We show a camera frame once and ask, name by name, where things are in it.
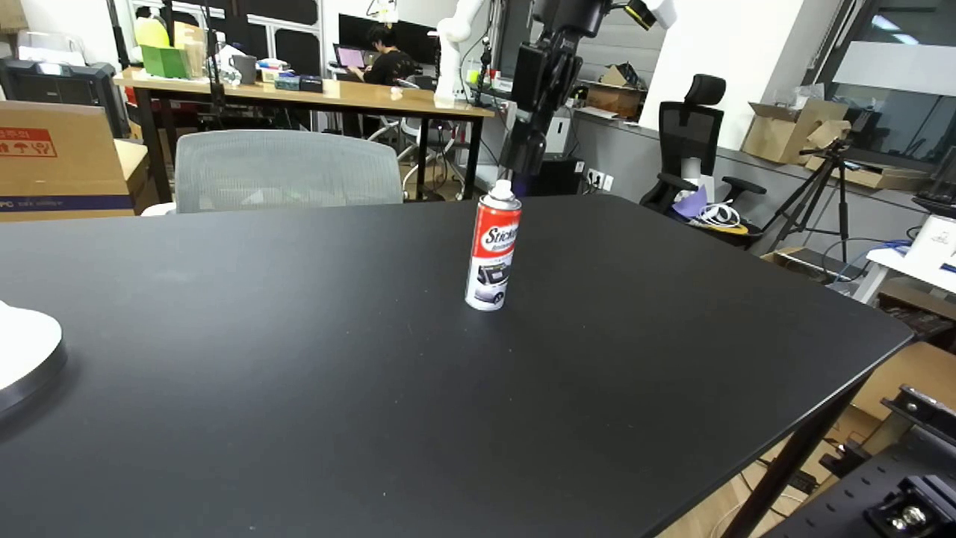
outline desk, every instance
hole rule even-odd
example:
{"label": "desk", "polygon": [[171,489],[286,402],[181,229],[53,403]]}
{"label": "desk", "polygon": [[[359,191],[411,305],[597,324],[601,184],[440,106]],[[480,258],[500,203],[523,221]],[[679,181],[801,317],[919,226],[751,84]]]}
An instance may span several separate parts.
{"label": "desk", "polygon": [[[149,173],[156,181],[156,191],[162,200],[171,200],[166,166],[162,160],[158,130],[152,115],[152,99],[210,99],[210,84],[196,82],[162,82],[146,78],[138,70],[128,70],[119,78],[123,88],[131,88],[138,97],[138,107],[143,112],[143,137],[149,146]],[[362,115],[400,115],[422,119],[422,146],[428,146],[428,124],[429,119],[467,119],[471,127],[468,140],[468,172],[467,172],[467,199],[476,194],[476,167],[480,154],[480,124],[492,118],[488,107],[435,107],[432,94],[428,90],[400,90],[400,99],[392,99],[392,88],[380,84],[352,84],[352,82],[326,82],[326,94],[293,94],[293,90],[262,90],[262,88],[235,88],[226,90],[226,99],[235,106],[289,106],[289,107],[311,107],[311,112],[362,112]],[[417,200],[425,191],[425,154],[417,157]]]}
{"label": "desk", "polygon": [[529,200],[476,315],[471,217],[0,229],[0,297],[69,350],[0,430],[4,535],[659,533],[912,338],[615,199]]}
{"label": "desk", "polygon": [[924,281],[936,290],[956,293],[956,275],[943,270],[928,270],[927,263],[912,263],[897,248],[876,248],[867,255],[869,270],[861,281],[854,299],[863,305],[873,305],[878,287],[886,281],[891,272],[907,275],[913,281]]}

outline spray can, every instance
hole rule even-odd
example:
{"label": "spray can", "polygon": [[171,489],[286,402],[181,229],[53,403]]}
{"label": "spray can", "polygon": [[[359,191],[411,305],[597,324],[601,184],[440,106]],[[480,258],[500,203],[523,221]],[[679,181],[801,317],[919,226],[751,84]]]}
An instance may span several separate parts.
{"label": "spray can", "polygon": [[507,272],[513,261],[513,242],[521,229],[521,200],[507,181],[479,200],[471,267],[467,284],[467,303],[476,312],[500,312],[507,293]]}

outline gray chair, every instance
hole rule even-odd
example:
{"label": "gray chair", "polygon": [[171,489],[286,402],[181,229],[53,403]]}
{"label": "gray chair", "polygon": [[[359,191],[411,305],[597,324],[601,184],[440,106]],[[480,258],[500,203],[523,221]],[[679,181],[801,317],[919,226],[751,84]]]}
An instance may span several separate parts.
{"label": "gray chair", "polygon": [[404,203],[395,149],[316,131],[201,131],[175,146],[175,214]]}

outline red label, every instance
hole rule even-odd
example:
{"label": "red label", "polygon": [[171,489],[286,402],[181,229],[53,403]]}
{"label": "red label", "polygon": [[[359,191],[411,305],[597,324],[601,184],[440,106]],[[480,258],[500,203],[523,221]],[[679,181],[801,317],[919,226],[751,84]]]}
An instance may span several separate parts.
{"label": "red label", "polygon": [[521,209],[479,208],[471,258],[504,258],[516,242]]}
{"label": "red label", "polygon": [[57,146],[48,130],[4,130],[0,160],[57,160]]}

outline black table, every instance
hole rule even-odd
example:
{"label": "black table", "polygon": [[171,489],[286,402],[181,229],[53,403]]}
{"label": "black table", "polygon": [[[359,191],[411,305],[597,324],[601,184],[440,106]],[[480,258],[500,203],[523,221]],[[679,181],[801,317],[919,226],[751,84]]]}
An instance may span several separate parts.
{"label": "black table", "polygon": [[658,533],[803,426],[774,495],[912,338],[612,199],[531,200],[476,315],[471,214],[0,229],[69,350],[0,429],[4,535]]}

